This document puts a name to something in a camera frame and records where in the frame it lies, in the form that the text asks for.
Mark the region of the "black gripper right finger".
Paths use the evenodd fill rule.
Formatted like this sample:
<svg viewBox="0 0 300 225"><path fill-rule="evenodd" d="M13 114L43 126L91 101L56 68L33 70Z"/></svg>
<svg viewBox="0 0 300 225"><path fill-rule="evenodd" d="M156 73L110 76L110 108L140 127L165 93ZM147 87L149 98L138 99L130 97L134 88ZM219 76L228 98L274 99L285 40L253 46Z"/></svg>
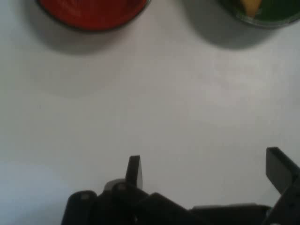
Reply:
<svg viewBox="0 0 300 225"><path fill-rule="evenodd" d="M266 217L267 225L300 223L300 168L278 147L266 149L266 175L280 198Z"/></svg>

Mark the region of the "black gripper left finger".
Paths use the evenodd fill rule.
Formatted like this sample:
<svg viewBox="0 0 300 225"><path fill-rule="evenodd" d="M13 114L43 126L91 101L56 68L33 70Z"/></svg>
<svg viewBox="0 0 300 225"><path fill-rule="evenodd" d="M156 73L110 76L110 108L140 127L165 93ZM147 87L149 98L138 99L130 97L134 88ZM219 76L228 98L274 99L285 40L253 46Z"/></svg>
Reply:
<svg viewBox="0 0 300 225"><path fill-rule="evenodd" d="M93 191L72 194L67 202L64 225L190 225L192 215L158 194L142 190L140 156L131 156L126 176L113 181L100 195Z"/></svg>

